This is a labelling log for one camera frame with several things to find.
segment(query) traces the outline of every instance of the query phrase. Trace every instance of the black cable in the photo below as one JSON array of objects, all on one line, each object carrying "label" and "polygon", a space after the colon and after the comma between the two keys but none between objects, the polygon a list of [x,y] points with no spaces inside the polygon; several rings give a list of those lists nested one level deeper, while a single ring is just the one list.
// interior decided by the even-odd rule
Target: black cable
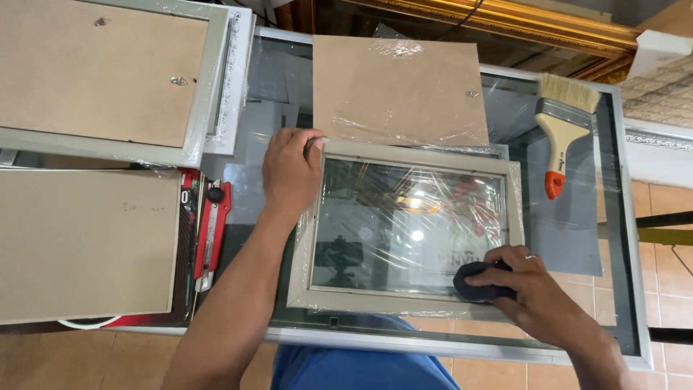
[{"label": "black cable", "polygon": [[464,22],[466,22],[474,13],[479,9],[479,7],[484,3],[484,0],[478,0],[477,3],[474,5],[474,8],[469,11],[467,16],[464,17],[464,19],[460,20],[459,23],[455,24],[454,26],[450,27],[445,33],[442,33],[438,38],[436,38],[436,41],[440,41],[445,37],[447,34],[449,34],[452,30],[456,29],[457,27],[460,27]]},{"label": "black cable", "polygon": [[[238,5],[241,6],[241,7],[250,8],[249,6],[246,6],[245,4],[241,3],[239,0],[234,0],[234,1],[235,1],[236,3],[238,3]],[[274,27],[279,28],[279,26],[277,26],[276,23],[274,23],[273,21],[269,20],[268,18],[266,18],[266,17],[264,17],[264,16],[258,14],[258,13],[255,12],[255,11],[253,11],[253,13],[255,14],[255,16],[257,16],[257,17],[259,17],[260,19],[262,19],[262,20],[266,21],[267,23],[269,23],[270,26],[274,26]]]},{"label": "black cable", "polygon": [[676,248],[676,245],[672,245],[672,252],[674,252],[674,255],[676,256],[676,258],[678,259],[678,261],[680,261],[681,264],[683,264],[683,266],[686,267],[686,270],[688,271],[688,273],[690,273],[691,276],[693,276],[693,272],[691,272],[691,269],[688,268],[688,266],[686,265],[686,263],[684,263],[683,260],[678,256],[678,253],[676,253],[676,251],[674,250],[674,248]]}]

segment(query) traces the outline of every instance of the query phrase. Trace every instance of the paint brush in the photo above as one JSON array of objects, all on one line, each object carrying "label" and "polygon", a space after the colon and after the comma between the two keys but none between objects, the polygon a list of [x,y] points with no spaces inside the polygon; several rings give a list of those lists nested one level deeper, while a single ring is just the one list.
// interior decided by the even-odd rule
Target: paint brush
[{"label": "paint brush", "polygon": [[565,183],[568,146],[595,128],[594,112],[601,94],[569,78],[542,74],[534,118],[551,141],[549,164],[544,176],[546,196],[554,200]]}]

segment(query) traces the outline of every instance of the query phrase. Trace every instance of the red box cutter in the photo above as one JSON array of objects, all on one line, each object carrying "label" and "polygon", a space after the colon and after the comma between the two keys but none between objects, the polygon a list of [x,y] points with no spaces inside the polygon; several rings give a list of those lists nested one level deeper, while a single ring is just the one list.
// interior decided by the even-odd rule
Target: red box cutter
[{"label": "red box cutter", "polygon": [[215,180],[207,188],[202,213],[202,228],[195,256],[195,290],[203,292],[212,287],[214,270],[219,263],[226,216],[231,211],[231,183]]}]

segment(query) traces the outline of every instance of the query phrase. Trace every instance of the gold ornate frame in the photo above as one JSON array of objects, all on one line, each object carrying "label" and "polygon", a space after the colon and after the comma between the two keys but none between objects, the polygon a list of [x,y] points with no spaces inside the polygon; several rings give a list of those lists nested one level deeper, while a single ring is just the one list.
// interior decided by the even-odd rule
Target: gold ornate frame
[{"label": "gold ornate frame", "polygon": [[[343,0],[405,15],[456,24],[476,0]],[[616,84],[625,80],[638,49],[641,30],[572,16],[505,0],[485,0],[464,24],[475,28],[572,49],[602,58],[570,77]]]}]

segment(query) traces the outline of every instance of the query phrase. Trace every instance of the brush bristles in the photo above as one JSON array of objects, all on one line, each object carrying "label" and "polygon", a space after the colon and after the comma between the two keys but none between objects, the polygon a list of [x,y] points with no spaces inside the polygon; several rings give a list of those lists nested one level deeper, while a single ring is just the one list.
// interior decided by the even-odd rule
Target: brush bristles
[{"label": "brush bristles", "polygon": [[601,94],[575,80],[544,73],[539,80],[539,97],[560,101],[592,114]]}]

